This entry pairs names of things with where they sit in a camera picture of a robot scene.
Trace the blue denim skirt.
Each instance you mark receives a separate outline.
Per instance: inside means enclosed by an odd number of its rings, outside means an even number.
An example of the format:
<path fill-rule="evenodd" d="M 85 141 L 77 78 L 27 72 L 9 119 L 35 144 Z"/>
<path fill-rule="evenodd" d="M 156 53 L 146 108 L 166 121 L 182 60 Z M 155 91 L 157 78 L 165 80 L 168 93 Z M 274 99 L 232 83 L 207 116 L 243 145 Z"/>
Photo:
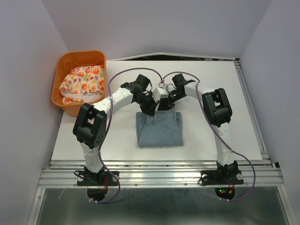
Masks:
<path fill-rule="evenodd" d="M 139 148 L 170 148 L 183 145 L 183 122 L 180 112 L 156 111 L 154 116 L 137 112 L 135 124 Z"/>

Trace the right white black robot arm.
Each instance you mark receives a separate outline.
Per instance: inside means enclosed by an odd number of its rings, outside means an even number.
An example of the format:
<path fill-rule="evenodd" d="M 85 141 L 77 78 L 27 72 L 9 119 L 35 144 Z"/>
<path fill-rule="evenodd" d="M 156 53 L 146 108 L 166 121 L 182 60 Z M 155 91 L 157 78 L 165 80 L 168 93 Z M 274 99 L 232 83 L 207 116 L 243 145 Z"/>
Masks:
<path fill-rule="evenodd" d="M 214 133 L 217 148 L 217 169 L 201 171 L 200 185 L 216 185 L 226 183 L 234 178 L 237 168 L 232 148 L 229 146 L 229 123 L 233 114 L 224 89 L 210 89 L 200 85 L 200 81 L 186 80 L 182 73 L 172 78 L 174 90 L 167 91 L 168 96 L 160 100 L 159 111 L 170 110 L 175 102 L 186 97 L 196 98 L 200 104 L 204 118 Z"/>

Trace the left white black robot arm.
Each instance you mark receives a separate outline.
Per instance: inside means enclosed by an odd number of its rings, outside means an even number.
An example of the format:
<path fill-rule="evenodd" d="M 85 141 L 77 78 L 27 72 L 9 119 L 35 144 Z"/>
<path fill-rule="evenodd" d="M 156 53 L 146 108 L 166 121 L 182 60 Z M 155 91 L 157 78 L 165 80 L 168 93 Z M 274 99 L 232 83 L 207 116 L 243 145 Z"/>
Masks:
<path fill-rule="evenodd" d="M 113 94 L 90 105 L 83 104 L 77 115 L 73 134 L 80 143 L 85 159 L 82 171 L 75 171 L 78 186 L 100 186 L 106 181 L 105 167 L 99 159 L 112 115 L 121 108 L 137 103 L 142 113 L 154 116 L 158 100 L 147 91 L 150 79 L 138 75 L 135 81 L 122 84 Z"/>

